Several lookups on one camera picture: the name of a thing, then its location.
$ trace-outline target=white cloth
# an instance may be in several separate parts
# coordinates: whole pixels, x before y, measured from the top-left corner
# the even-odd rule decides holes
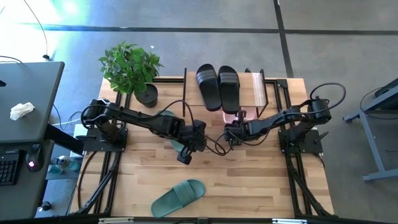
[[[32,105],[32,103],[18,103],[15,107],[11,108],[10,118],[16,121],[18,118],[25,116],[34,109],[35,107]]]

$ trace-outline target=black plant pot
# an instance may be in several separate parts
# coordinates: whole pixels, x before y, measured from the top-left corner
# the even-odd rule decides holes
[[[147,90],[136,96],[138,102],[142,103],[148,108],[153,108],[157,104],[157,89],[156,86],[152,84],[147,85]]]

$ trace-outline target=keyboard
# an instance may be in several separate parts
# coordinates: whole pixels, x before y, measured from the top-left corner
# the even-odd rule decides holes
[[[16,184],[20,153],[18,149],[0,151],[0,186]]]

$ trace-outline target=potted plant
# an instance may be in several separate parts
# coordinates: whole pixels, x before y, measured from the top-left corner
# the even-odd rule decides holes
[[[159,76],[159,67],[163,65],[156,54],[135,46],[123,41],[117,47],[105,50],[105,57],[99,59],[103,64],[101,72],[114,91],[134,93],[140,103],[152,108],[157,104],[157,89],[149,83]]]

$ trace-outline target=mounting plate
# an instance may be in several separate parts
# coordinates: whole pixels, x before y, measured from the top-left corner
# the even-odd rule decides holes
[[[279,147],[280,150],[285,153],[323,153],[322,144],[320,141],[315,143],[315,140],[319,139],[318,130],[310,130],[305,135],[305,139],[300,141],[298,144],[291,144],[287,142],[289,139],[289,130],[279,130]]]
[[[127,134],[129,130],[127,128],[121,131],[121,140],[116,144],[108,144],[102,141],[102,133],[98,128],[88,130],[87,138],[79,138],[84,142],[83,151],[87,152],[123,152],[126,148]]]

